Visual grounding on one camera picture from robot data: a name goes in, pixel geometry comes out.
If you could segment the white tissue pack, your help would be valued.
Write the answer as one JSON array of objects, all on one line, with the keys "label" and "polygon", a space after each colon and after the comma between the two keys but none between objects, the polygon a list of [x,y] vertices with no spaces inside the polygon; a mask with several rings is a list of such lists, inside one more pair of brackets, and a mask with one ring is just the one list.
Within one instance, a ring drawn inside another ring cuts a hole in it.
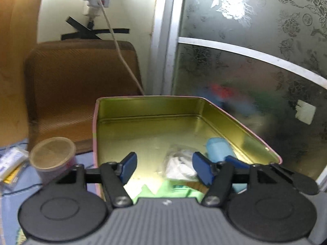
[{"label": "white tissue pack", "polygon": [[15,169],[28,159],[26,150],[13,147],[1,157],[1,182],[5,180]]}]

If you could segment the yellow label plastic case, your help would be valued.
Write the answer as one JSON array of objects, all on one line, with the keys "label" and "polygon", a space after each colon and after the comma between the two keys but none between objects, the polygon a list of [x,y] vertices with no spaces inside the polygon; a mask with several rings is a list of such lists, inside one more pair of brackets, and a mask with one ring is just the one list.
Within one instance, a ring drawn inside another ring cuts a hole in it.
[{"label": "yellow label plastic case", "polygon": [[14,189],[18,183],[20,176],[22,175],[24,170],[26,170],[27,167],[28,167],[27,162],[24,162],[20,166],[18,166],[13,172],[11,172],[11,174],[7,176],[7,178],[3,180],[2,186],[5,189],[10,189],[10,190]]}]

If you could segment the light blue case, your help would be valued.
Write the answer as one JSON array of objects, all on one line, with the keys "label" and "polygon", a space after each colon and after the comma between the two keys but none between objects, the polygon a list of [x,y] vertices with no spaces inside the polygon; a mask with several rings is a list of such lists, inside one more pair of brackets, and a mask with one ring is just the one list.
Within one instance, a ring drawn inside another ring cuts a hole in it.
[{"label": "light blue case", "polygon": [[224,138],[210,138],[206,144],[208,159],[213,163],[225,161],[237,169],[248,169],[249,165],[237,159],[231,145]]}]

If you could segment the clear plastic bag white contents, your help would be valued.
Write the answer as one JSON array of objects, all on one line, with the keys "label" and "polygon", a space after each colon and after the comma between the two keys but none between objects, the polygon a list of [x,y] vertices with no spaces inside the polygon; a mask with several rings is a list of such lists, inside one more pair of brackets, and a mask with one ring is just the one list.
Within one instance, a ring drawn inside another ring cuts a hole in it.
[{"label": "clear plastic bag white contents", "polygon": [[165,179],[183,182],[197,182],[192,158],[195,148],[173,144],[169,147],[158,173]]}]

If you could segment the green paper packet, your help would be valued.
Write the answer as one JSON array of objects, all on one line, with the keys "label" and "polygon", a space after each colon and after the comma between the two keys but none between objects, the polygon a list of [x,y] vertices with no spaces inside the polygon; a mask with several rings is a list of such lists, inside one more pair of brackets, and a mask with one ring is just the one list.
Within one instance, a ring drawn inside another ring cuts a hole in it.
[{"label": "green paper packet", "polygon": [[165,180],[156,193],[147,185],[142,185],[139,194],[133,198],[133,203],[137,203],[139,198],[196,198],[200,202],[203,197],[204,193],[199,190]]}]

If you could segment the red paper cup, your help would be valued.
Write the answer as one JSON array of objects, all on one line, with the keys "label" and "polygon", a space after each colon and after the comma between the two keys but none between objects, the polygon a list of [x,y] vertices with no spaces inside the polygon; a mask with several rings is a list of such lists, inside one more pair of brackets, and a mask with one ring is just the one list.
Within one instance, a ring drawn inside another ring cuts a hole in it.
[{"label": "red paper cup", "polygon": [[76,164],[76,146],[68,138],[53,137],[38,143],[29,153],[31,166],[43,185]]}]

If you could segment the pink tin box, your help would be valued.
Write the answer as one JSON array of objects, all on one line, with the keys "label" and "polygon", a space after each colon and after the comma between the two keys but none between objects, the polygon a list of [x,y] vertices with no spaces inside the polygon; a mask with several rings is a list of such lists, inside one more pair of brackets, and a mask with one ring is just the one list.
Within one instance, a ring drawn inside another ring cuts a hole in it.
[{"label": "pink tin box", "polygon": [[246,163],[282,163],[259,136],[209,100],[182,96],[103,97],[95,104],[93,153],[96,166],[135,152],[138,166],[126,185],[131,197],[143,185],[157,191],[159,168],[169,149],[179,145],[206,152],[209,139],[222,137]]}]

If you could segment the blue table cloth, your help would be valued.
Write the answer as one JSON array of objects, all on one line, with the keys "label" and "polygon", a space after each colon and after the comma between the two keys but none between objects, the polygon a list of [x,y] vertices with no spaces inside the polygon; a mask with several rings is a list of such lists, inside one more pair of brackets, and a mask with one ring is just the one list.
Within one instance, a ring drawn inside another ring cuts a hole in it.
[{"label": "blue table cloth", "polygon": [[[12,147],[26,149],[28,140],[25,139],[15,144],[1,147],[1,155]],[[93,153],[85,153],[76,156],[77,162],[85,165],[86,168],[92,168]],[[27,165],[19,173],[18,181],[14,186],[1,188],[1,244],[17,244],[20,225],[18,223],[18,209],[22,202],[34,194],[42,186],[41,179],[36,170]]]}]

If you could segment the frosted glass sliding door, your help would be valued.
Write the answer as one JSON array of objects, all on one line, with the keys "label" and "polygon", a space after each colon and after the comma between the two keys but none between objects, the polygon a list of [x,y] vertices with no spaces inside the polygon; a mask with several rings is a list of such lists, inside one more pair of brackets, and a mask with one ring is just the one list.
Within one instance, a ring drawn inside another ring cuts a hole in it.
[{"label": "frosted glass sliding door", "polygon": [[146,92],[212,101],[326,187],[326,0],[156,0]]}]

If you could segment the black tape cross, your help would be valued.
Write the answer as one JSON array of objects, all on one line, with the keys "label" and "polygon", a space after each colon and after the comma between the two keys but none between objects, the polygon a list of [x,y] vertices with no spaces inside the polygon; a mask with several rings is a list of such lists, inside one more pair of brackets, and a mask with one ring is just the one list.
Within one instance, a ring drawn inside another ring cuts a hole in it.
[{"label": "black tape cross", "polygon": [[98,34],[110,34],[109,29],[93,29],[93,22],[91,25],[84,26],[72,17],[68,17],[66,22],[75,29],[73,33],[66,33],[61,35],[61,40],[71,39],[100,39]]}]

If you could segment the wooden board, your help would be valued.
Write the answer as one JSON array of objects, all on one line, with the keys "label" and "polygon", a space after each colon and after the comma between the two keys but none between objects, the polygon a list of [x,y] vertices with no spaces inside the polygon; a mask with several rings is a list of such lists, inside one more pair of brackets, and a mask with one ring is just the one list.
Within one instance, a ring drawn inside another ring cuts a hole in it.
[{"label": "wooden board", "polygon": [[41,0],[1,0],[1,146],[27,137],[23,64],[37,43]]}]

